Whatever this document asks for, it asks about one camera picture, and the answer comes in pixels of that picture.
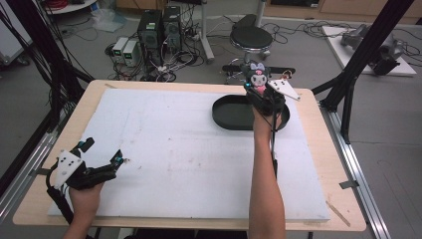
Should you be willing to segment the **clear plastic bag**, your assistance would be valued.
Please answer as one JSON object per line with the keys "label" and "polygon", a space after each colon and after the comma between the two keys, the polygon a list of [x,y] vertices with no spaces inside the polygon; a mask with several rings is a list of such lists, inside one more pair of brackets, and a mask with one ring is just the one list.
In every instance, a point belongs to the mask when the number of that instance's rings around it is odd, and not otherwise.
{"label": "clear plastic bag", "polygon": [[96,30],[113,33],[122,28],[126,19],[112,9],[97,9],[91,12]]}

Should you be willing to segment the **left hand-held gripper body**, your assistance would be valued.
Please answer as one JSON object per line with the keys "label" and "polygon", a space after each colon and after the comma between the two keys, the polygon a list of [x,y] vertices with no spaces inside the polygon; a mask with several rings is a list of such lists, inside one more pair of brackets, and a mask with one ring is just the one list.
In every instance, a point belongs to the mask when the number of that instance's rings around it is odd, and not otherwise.
{"label": "left hand-held gripper body", "polygon": [[60,189],[64,184],[77,190],[88,189],[116,178],[116,172],[109,164],[97,168],[86,167],[85,162],[72,152],[62,150],[58,157],[57,173],[53,187]]}

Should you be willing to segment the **aluminium rail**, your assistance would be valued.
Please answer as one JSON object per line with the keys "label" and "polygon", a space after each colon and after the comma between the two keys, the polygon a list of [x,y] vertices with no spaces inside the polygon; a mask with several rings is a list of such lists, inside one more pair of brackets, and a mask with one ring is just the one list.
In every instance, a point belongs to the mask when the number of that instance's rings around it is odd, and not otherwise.
{"label": "aluminium rail", "polygon": [[52,114],[46,114],[0,177],[0,224],[7,218],[37,172],[41,171],[41,164],[46,160],[70,117],[61,112],[59,121],[52,123]]}
{"label": "aluminium rail", "polygon": [[329,112],[323,107],[319,108],[347,175],[347,181],[344,183],[345,188],[353,191],[363,214],[364,222],[373,238],[391,239],[353,147],[346,142],[340,133],[341,120],[338,113]]}

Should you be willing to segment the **black round stool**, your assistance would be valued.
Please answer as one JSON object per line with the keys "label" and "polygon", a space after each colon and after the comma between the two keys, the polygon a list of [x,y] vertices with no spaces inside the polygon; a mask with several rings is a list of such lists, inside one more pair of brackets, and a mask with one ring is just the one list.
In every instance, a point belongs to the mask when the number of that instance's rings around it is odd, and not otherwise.
{"label": "black round stool", "polygon": [[272,42],[271,34],[257,25],[256,15],[248,14],[236,22],[230,33],[230,43],[243,51],[244,57],[240,65],[235,65],[235,62],[239,61],[239,58],[236,58],[222,68],[227,75],[226,83],[241,75],[243,70],[253,63],[252,54],[263,55],[270,49]]}

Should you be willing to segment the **round white table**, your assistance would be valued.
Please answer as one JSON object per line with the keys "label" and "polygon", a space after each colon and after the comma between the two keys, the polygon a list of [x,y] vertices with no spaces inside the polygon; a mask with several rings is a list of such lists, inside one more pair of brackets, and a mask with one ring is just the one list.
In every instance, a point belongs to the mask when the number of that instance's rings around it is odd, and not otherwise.
{"label": "round white table", "polygon": [[96,10],[99,8],[99,2],[98,0],[84,0],[82,4],[71,4],[68,3],[64,7],[59,8],[53,8],[46,6],[45,10],[48,14],[58,15],[58,14],[65,14],[65,13],[71,13],[75,11],[79,11],[82,9],[90,8],[91,10]]}

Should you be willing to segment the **large black computer tower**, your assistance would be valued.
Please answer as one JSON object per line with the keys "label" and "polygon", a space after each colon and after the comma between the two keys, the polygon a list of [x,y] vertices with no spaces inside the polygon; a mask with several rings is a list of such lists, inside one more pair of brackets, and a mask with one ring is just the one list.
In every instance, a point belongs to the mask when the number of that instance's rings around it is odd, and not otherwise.
{"label": "large black computer tower", "polygon": [[144,61],[150,66],[161,66],[161,45],[163,42],[163,24],[160,10],[147,9],[141,14],[137,34]]}

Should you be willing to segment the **black metal frame strut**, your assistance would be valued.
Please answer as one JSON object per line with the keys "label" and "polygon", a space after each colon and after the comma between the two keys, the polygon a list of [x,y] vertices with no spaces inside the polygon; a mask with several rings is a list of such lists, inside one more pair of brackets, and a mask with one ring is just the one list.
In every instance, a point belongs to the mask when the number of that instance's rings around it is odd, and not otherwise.
{"label": "black metal frame strut", "polygon": [[347,144],[350,144],[349,125],[356,81],[414,1],[388,0],[345,68],[335,78],[312,89],[314,95],[329,90],[328,95],[320,103],[331,113],[337,111],[338,104],[343,100],[340,135]]}

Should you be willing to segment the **black oval tray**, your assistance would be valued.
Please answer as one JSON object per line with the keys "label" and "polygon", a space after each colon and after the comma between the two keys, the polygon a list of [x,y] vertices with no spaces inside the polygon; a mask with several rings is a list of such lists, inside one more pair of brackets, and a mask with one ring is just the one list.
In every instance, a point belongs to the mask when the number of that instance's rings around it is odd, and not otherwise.
{"label": "black oval tray", "polygon": [[[296,71],[293,68],[271,68],[266,67],[268,74],[268,81],[279,79],[290,79],[292,74]],[[219,126],[229,130],[252,130],[254,114],[252,112],[253,103],[251,103],[246,95],[227,95],[218,99],[212,107],[212,118]],[[286,126],[290,119],[290,110],[285,104],[283,111],[280,114],[273,114],[272,116],[281,116],[282,123],[279,129]]]}

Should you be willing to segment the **white floor board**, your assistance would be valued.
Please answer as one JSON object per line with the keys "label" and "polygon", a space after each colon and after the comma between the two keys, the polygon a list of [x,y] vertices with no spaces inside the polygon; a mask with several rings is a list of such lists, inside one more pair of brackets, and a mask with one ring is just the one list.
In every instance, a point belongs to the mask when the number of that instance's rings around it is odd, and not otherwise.
{"label": "white floor board", "polygon": [[[327,35],[327,41],[341,67],[344,69],[351,59],[351,56],[354,54],[354,51],[350,46],[342,46],[340,44],[342,34],[346,33],[347,29],[323,26],[322,31]],[[392,69],[388,73],[388,76],[413,77],[417,75],[416,71],[402,57],[399,57],[397,62],[399,65]]]}

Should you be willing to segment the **person's left hand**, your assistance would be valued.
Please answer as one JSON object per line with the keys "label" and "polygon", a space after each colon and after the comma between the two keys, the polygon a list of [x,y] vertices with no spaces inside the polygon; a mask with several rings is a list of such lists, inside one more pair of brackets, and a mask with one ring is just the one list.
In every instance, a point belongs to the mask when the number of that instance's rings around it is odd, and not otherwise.
{"label": "person's left hand", "polygon": [[91,227],[100,206],[103,186],[101,183],[83,190],[70,189],[70,197],[74,209],[72,229],[87,232]]}

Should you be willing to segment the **thin wooden stick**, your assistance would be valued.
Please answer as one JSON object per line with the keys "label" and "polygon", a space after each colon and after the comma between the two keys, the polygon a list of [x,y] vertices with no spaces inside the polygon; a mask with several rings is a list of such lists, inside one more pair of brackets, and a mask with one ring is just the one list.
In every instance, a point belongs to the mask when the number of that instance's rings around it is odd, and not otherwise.
{"label": "thin wooden stick", "polygon": [[347,226],[350,227],[350,222],[340,213],[340,211],[332,205],[330,202],[325,202],[328,206],[328,208]]}

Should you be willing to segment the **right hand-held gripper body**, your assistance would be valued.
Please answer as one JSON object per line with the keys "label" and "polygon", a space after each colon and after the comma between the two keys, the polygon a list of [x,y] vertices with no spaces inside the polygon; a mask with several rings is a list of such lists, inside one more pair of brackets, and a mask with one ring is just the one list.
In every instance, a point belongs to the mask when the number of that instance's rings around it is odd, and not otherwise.
{"label": "right hand-held gripper body", "polygon": [[258,103],[253,103],[253,106],[264,116],[280,114],[284,109],[286,98],[295,101],[301,99],[299,94],[286,79],[270,80],[267,84],[277,92],[277,97],[275,99],[266,99],[262,96]]}

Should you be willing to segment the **black white plush doll keychain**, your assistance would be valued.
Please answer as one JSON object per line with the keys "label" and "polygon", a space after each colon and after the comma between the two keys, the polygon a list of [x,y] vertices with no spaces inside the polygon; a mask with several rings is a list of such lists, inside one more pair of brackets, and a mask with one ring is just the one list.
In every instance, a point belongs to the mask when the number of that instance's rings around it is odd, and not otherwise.
{"label": "black white plush doll keychain", "polygon": [[246,77],[246,83],[251,83],[262,97],[268,82],[269,72],[267,68],[262,63],[251,63],[244,68],[243,73]]}

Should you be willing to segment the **grey cabinet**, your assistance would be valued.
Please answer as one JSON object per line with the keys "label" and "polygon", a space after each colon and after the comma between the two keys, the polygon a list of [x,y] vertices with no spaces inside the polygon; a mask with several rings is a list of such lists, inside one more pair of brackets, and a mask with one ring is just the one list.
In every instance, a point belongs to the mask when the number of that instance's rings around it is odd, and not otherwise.
{"label": "grey cabinet", "polygon": [[[32,39],[29,34],[23,28],[18,18],[13,12],[8,14],[12,26],[17,32],[23,37],[23,39],[31,44]],[[22,52],[24,51],[22,45],[18,42],[17,38],[11,33],[11,31],[5,26],[0,20],[0,63],[8,66],[10,65]]]}

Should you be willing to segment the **white foam board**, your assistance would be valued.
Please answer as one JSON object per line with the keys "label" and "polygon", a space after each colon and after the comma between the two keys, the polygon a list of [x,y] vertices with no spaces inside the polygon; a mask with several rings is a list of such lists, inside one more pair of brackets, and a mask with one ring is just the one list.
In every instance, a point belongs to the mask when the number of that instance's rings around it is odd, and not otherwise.
{"label": "white foam board", "polygon": [[126,162],[102,190],[100,216],[245,219],[253,134],[212,119],[218,93],[108,89],[83,136],[87,166]]}

